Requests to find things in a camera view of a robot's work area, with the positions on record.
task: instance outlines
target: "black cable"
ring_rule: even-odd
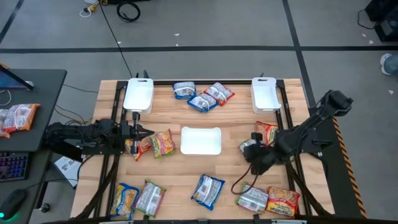
[[[85,121],[85,120],[83,119],[83,117],[80,116],[78,113],[73,112],[73,111],[70,111],[70,110],[67,110],[67,109],[64,109],[64,108],[60,107],[59,105],[55,105],[55,106],[58,107],[58,108],[60,108],[60,109],[63,110],[63,111],[66,111],[66,112],[72,113],[72,114],[74,114],[74,115],[77,115],[77,116],[81,119],[81,122],[82,122],[83,124],[86,125],[86,121]],[[64,116],[64,117],[66,117],[64,114],[59,113],[59,111],[57,111],[57,110],[55,110],[55,111],[56,111],[59,115],[62,115],[62,116]]]
[[[75,119],[73,119],[73,118],[71,118],[71,117],[69,117],[69,116],[67,116],[67,115],[65,115],[65,114],[63,114],[63,113],[61,113],[61,112],[59,112],[56,108],[54,108],[54,111],[55,111],[56,113],[58,113],[59,115],[63,116],[64,118],[68,118],[68,119],[73,120],[74,122],[79,123],[79,121],[77,121],[77,120],[75,120]]]
[[[365,9],[359,10],[359,12],[358,12],[358,20],[356,21],[356,23],[358,23],[359,26],[361,26],[361,27],[363,27],[365,29],[373,30],[377,25],[379,25],[379,22],[376,22],[373,27],[366,27],[366,26],[362,25],[361,23],[359,23],[359,14],[362,11],[365,11]]]
[[[72,124],[79,124],[79,125],[81,126],[81,123],[80,123],[80,122],[77,122],[77,121],[75,121],[74,119],[71,119],[71,120],[69,120],[69,121],[65,122],[65,124],[64,124],[64,125],[72,125]]]
[[[239,181],[241,181],[241,180],[243,179],[243,177],[245,177],[245,176],[248,174],[248,172],[249,172],[249,170],[250,170],[251,167],[252,167],[252,164],[250,164],[248,170],[247,170],[247,171],[246,171],[246,172],[245,172],[233,185],[232,185],[232,187],[231,187],[231,192],[232,192],[232,194],[241,195],[241,194],[244,194],[244,193],[248,192],[250,189],[253,188],[254,184],[256,183],[257,177],[259,177],[259,174],[256,174],[256,177],[254,178],[253,183],[250,185],[250,187],[249,187],[248,189],[246,189],[246,190],[244,190],[244,191],[242,191],[242,192],[234,192],[234,187],[235,187],[235,185],[236,185]]]
[[[126,15],[126,13],[124,13],[122,10],[120,10],[121,7],[126,5],[126,4],[131,5],[134,9],[137,10],[137,16],[136,17],[130,18],[130,17],[128,17]],[[117,12],[119,18],[122,21],[124,21],[124,22],[134,22],[141,16],[141,10],[139,9],[139,7],[134,2],[129,2],[129,1],[119,3],[117,8],[116,8],[116,12]]]
[[[119,45],[119,43],[118,43],[118,40],[117,40],[116,36],[115,36],[114,33],[113,33],[113,30],[112,30],[112,28],[111,28],[111,25],[110,25],[109,22],[108,22],[108,19],[106,18],[104,9],[102,8],[102,4],[99,4],[99,6],[100,6],[100,8],[101,8],[102,14],[104,15],[104,18],[105,18],[105,21],[106,21],[106,23],[107,23],[107,25],[108,25],[108,27],[109,27],[109,30],[110,30],[111,33],[112,33],[113,39],[114,39],[114,41],[116,42],[116,44],[118,45],[118,49],[119,49],[119,51],[120,51],[120,54],[122,55],[124,64],[126,64],[127,70],[129,70],[130,77],[132,78],[132,74],[131,74],[131,71],[130,71],[130,67],[129,67],[129,65],[128,65],[127,62],[126,62],[126,59],[124,58],[124,55],[123,55],[123,52],[122,52],[122,48],[120,48],[120,45]]]
[[[60,180],[75,180],[75,179],[66,179],[66,178],[62,178],[62,179],[45,180],[44,182],[52,182],[52,181],[60,181]],[[34,187],[34,186],[37,186],[37,185],[39,185],[39,184],[41,184],[41,183],[43,183],[43,182],[40,182],[40,183],[37,183],[37,184],[32,184],[32,185],[30,185],[30,186],[24,188],[24,190],[26,190],[26,189],[28,189],[28,188],[31,188],[31,187]]]
[[[79,181],[80,178],[80,168],[83,166],[85,162],[87,162],[89,159],[91,159],[94,155],[90,155],[85,159],[83,162],[81,162],[79,169],[77,170],[77,180]]]
[[[74,88],[74,89],[79,90],[79,91],[84,91],[84,92],[86,92],[86,93],[98,93],[97,91],[82,90],[82,89],[80,89],[80,88],[77,88],[77,87],[74,87],[74,86],[70,86],[70,85],[67,85],[67,84],[63,84],[63,85],[64,85],[64,86],[67,86],[67,87],[69,87],[69,88]]]

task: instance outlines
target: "desk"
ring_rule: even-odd
[[[101,82],[93,120],[111,117],[116,84],[116,80]],[[294,125],[300,124],[309,116],[300,80],[287,79],[284,80],[284,84],[292,121]],[[153,153],[147,152],[136,162],[129,154],[125,153],[120,159],[116,183],[125,182],[142,190],[144,179],[150,179],[153,183],[166,188],[165,197],[156,216],[157,220],[252,219],[252,212],[238,207],[234,203],[236,195],[230,192],[233,182],[248,168],[238,145],[250,137],[250,133],[254,131],[255,121],[277,124],[277,119],[275,114],[260,115],[252,112],[250,84],[226,86],[236,95],[224,106],[218,106],[207,114],[198,113],[189,107],[185,100],[176,100],[170,84],[155,86],[152,112],[148,115],[141,115],[140,124],[153,131],[164,131],[169,128],[177,147],[175,154],[154,159]],[[197,85],[197,92],[202,92],[208,87],[209,85]],[[280,92],[278,92],[278,96],[279,101],[282,102]],[[117,122],[121,118],[122,105],[123,93],[119,99]],[[127,112],[126,120],[131,121],[131,118],[131,112]],[[286,119],[283,119],[282,122],[284,128],[287,128]],[[181,129],[184,126],[191,128],[220,127],[223,147],[221,154],[215,157],[184,156],[179,150]],[[326,210],[334,213],[322,163],[306,154],[302,154],[300,157],[308,188]],[[98,188],[102,161],[103,156],[94,156],[81,168],[71,217],[75,217],[83,210],[94,195],[94,189]],[[212,212],[190,200],[200,175],[203,173],[226,181]],[[249,175],[243,181],[252,182],[253,178],[254,176]],[[289,188],[284,166],[273,166],[258,178],[255,186],[267,189],[270,185],[284,189]],[[107,199],[108,192],[105,192],[100,215],[105,215]],[[304,211],[302,203],[299,207],[301,211]],[[142,218],[141,212],[134,214],[135,220]],[[284,217],[267,212],[261,218]]]
[[[24,80],[32,81],[35,83],[35,87],[32,91],[11,90],[12,101],[8,106],[0,108],[10,108],[12,105],[19,103],[40,103],[41,106],[36,112],[32,129],[30,131],[12,133],[10,139],[0,138],[0,149],[8,151],[12,148],[12,150],[18,151],[23,148],[23,151],[25,149],[34,151],[40,148],[42,135],[50,122],[52,111],[58,100],[67,71],[15,69],[12,72]],[[49,168],[51,155],[52,153],[48,149],[33,152],[31,154],[29,176],[26,180],[0,183],[0,203],[15,189],[23,189],[42,182]],[[41,185],[37,185],[29,188],[28,196],[15,218],[7,221],[0,220],[0,223],[28,223],[32,210],[36,206],[41,187]]]

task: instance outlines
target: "rgb keyboard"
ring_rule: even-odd
[[[0,182],[27,177],[28,152],[0,152]]]

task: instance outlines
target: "food package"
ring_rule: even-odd
[[[165,192],[165,189],[146,179],[144,190],[135,203],[134,208],[144,212],[145,215],[155,217]]]
[[[174,153],[174,142],[170,130],[161,133],[155,133],[149,136],[150,143],[154,148],[155,158],[167,156]]]
[[[249,187],[250,185],[244,184],[242,192],[245,192]],[[252,187],[246,193],[241,194],[235,203],[250,211],[264,214],[266,212],[267,201],[268,194],[265,190]]]
[[[197,95],[197,90],[193,82],[174,83],[173,89],[176,99],[191,99]]]
[[[266,124],[260,121],[256,121],[256,132],[262,134],[262,140],[268,146],[271,143],[271,146],[274,145],[274,139],[276,137],[276,133],[279,128],[276,125]]]
[[[132,157],[134,158],[135,161],[138,161],[138,159],[143,155],[143,153],[145,153],[149,149],[152,149],[152,145],[150,144],[149,137],[146,137],[138,142],[138,145],[137,145],[138,153],[137,154],[134,154],[131,152],[132,144],[133,144],[133,140],[127,139],[124,142],[124,148],[127,150],[127,152],[129,152],[132,155]]]
[[[110,218],[122,216],[132,220],[133,206],[137,202],[139,190],[127,184],[120,183],[113,198]]]
[[[235,93],[225,88],[221,83],[214,83],[205,93],[216,99],[220,106],[223,106],[228,99],[235,95]]]
[[[218,196],[220,196],[224,183],[224,180],[219,180],[203,174],[200,177],[197,188],[191,196],[191,199],[195,199],[198,204],[213,211],[214,204],[216,203]]]
[[[2,125],[3,131],[11,133],[13,131],[29,130],[35,116],[36,109],[39,106],[39,104],[21,104],[12,106]]]
[[[8,114],[7,109],[0,109],[0,137],[9,138],[10,134],[2,130],[2,126],[7,118],[7,114]]]
[[[200,93],[194,99],[188,100],[187,103],[199,112],[204,113],[218,105],[218,102],[213,97],[203,93]]]
[[[244,153],[244,148],[246,147],[246,146],[251,146],[251,145],[253,145],[253,144],[255,144],[256,143],[256,140],[255,139],[248,139],[248,140],[245,140],[245,141],[243,141],[240,145],[239,145],[239,149],[241,150],[241,152],[242,153]]]
[[[267,211],[294,217],[299,206],[300,194],[291,190],[269,187]]]

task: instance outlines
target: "wooden table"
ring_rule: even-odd
[[[301,82],[299,79],[286,79],[284,81],[294,125],[300,124],[308,118],[308,108]],[[110,118],[116,83],[116,80],[101,82],[93,120]],[[209,85],[197,85],[197,91],[202,92],[208,87]],[[250,133],[254,131],[255,121],[277,124],[277,120],[274,113],[253,113],[250,85],[227,85],[227,87],[236,95],[224,106],[217,106],[209,113],[201,114],[189,107],[186,100],[176,100],[171,85],[155,86],[152,113],[141,115],[140,123],[144,128],[153,131],[165,131],[169,128],[177,147],[175,154],[154,159],[153,152],[149,151],[136,162],[128,153],[124,153],[119,163],[117,183],[124,182],[142,190],[144,179],[150,179],[153,183],[166,188],[165,197],[156,215],[157,220],[252,219],[253,213],[238,207],[234,203],[237,196],[230,191],[231,185],[242,176],[249,165],[244,160],[238,145],[245,139],[250,138]],[[279,101],[282,102],[280,93],[278,94]],[[123,94],[119,101],[120,109],[116,121],[120,120],[122,105]],[[282,111],[282,117],[284,128],[287,128],[284,111]],[[131,121],[131,118],[132,114],[128,112],[126,120]],[[184,126],[221,128],[221,154],[212,157],[183,155],[180,152],[180,140],[181,129]],[[305,154],[301,155],[301,160],[308,188],[323,207],[333,213],[333,205],[322,163]],[[81,168],[71,217],[78,215],[83,210],[98,188],[102,162],[103,156],[94,156]],[[209,211],[194,200],[190,200],[202,174],[208,174],[226,181],[213,211]],[[251,183],[253,178],[253,175],[248,175],[243,181]],[[271,167],[269,171],[258,178],[255,186],[262,189],[268,189],[269,186],[289,189],[285,167]],[[107,198],[108,193],[106,192],[102,201],[101,215],[105,214]],[[302,199],[300,201],[299,207],[303,213]],[[135,220],[142,218],[142,212],[137,211],[134,214]],[[285,217],[267,212],[261,215],[261,218]]]

